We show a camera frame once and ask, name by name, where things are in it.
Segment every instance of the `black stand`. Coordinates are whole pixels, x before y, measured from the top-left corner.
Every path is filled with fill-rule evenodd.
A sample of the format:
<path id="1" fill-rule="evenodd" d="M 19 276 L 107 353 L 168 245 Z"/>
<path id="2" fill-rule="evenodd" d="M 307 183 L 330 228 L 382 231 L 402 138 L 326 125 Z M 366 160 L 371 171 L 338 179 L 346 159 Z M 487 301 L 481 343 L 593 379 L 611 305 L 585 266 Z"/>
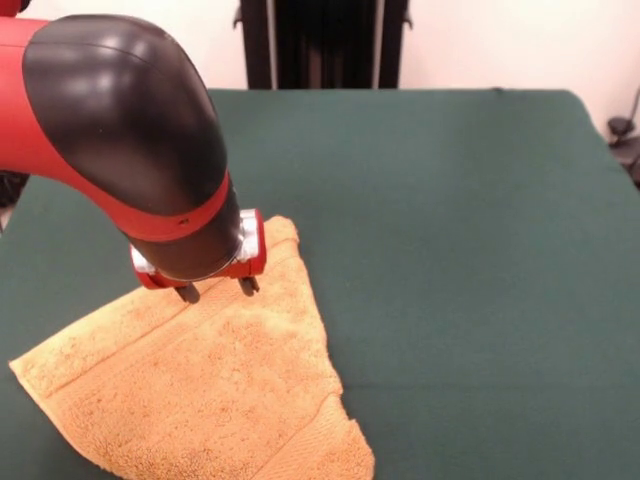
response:
<path id="1" fill-rule="evenodd" d="M 408 0 L 241 0 L 250 89 L 397 88 Z"/>

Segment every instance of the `silver metal part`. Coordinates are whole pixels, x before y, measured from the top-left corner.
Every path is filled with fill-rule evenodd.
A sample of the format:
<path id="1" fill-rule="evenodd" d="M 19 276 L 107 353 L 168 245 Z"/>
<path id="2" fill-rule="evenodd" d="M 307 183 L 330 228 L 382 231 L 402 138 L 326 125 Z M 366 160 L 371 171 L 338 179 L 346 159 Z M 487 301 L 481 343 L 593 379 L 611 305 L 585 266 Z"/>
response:
<path id="1" fill-rule="evenodd" d="M 144 256 L 136 250 L 133 245 L 131 245 L 131 260 L 133 260 L 133 268 L 135 268 L 137 272 L 148 273 L 149 275 L 153 275 L 157 272 L 156 267 L 144 258 Z"/>
<path id="2" fill-rule="evenodd" d="M 235 261 L 246 262 L 260 254 L 260 236 L 258 235 L 258 219 L 256 211 L 240 211 L 240 237 L 241 246 Z"/>

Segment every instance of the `black object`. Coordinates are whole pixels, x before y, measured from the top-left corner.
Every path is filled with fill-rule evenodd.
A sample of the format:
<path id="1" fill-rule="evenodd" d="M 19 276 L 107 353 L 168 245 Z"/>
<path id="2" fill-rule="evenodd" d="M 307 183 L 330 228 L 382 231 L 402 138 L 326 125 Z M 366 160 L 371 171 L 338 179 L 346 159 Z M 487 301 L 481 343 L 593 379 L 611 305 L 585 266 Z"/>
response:
<path id="1" fill-rule="evenodd" d="M 249 88 L 397 88 L 407 9 L 408 0 L 382 9 L 376 0 L 241 0 L 234 25 L 243 23 Z"/>
<path id="2" fill-rule="evenodd" d="M 607 127 L 612 137 L 609 148 L 618 163 L 627 171 L 638 188 L 640 188 L 640 172 L 636 171 L 636 167 L 640 162 L 640 136 L 636 135 L 631 137 L 630 135 L 636 128 L 633 119 L 638 111 L 639 102 L 640 88 L 636 91 L 629 116 L 612 117 L 607 122 Z"/>
<path id="3" fill-rule="evenodd" d="M 26 173 L 0 171 L 0 208 L 16 204 L 28 179 Z"/>

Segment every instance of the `towel fold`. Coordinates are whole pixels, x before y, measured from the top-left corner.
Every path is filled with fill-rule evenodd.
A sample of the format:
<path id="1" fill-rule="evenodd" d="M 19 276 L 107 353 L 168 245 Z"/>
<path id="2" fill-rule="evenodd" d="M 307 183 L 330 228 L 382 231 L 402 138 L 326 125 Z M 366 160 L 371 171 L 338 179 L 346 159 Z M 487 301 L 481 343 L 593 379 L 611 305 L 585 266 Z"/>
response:
<path id="1" fill-rule="evenodd" d="M 209 279 L 187 305 L 139 288 L 12 361 L 84 457 L 138 479 L 371 479 L 293 223 L 266 224 L 261 290 Z"/>

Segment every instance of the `table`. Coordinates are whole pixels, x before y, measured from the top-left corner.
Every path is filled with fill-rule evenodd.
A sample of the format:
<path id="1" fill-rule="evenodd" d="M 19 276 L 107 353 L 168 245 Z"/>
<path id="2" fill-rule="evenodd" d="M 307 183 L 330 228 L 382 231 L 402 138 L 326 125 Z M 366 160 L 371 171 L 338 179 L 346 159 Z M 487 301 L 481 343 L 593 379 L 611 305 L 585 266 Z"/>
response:
<path id="1" fill-rule="evenodd" d="M 640 478 L 640 205 L 575 96 L 211 93 L 242 205 L 299 228 L 376 479 Z M 136 287 L 127 255 L 32 179 L 0 240 L 4 360 Z M 6 366 L 0 406 L 12 478 L 111 478 Z"/>

